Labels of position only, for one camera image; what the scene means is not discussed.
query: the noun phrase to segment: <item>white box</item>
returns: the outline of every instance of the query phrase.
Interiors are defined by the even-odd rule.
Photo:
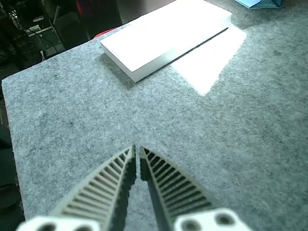
[[[134,81],[231,24],[231,13],[204,0],[176,0],[101,40],[105,53]]]

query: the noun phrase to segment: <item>red object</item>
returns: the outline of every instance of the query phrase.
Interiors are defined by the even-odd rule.
[[[97,38],[97,37],[99,37],[99,36],[101,36],[101,35],[103,35],[103,34],[106,34],[106,33],[109,32],[109,31],[112,31],[112,30],[114,30],[114,29],[116,29],[116,28],[117,28],[117,27],[111,28],[111,29],[106,30],[106,31],[103,31],[103,32],[97,34],[96,36],[94,36],[94,39]]]

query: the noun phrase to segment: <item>felt surface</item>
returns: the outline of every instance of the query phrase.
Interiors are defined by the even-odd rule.
[[[101,38],[2,82],[27,218],[48,214],[136,144],[177,162],[254,230],[307,230],[308,2],[260,11],[211,2],[233,13],[246,38],[207,93],[172,65],[134,84]],[[126,230],[157,230],[140,179]]]

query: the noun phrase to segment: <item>cable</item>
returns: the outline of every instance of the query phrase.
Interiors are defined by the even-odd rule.
[[[23,25],[20,23],[19,19],[17,19],[17,18],[15,18],[15,19],[16,19],[16,21],[20,24],[20,26],[23,27]],[[51,46],[55,49],[55,51],[56,51],[57,53],[59,53],[59,51],[56,49],[56,47],[54,46],[54,44],[53,44],[52,42],[50,42],[47,38],[44,38],[43,36],[40,36],[38,33],[36,33],[35,31],[31,30],[30,28],[28,28],[28,29],[24,28],[24,30],[29,30],[30,32],[32,32],[33,34],[35,34],[36,36],[38,36],[38,38],[41,38],[41,39],[46,40],[47,42],[49,42],[49,43],[51,44]]]

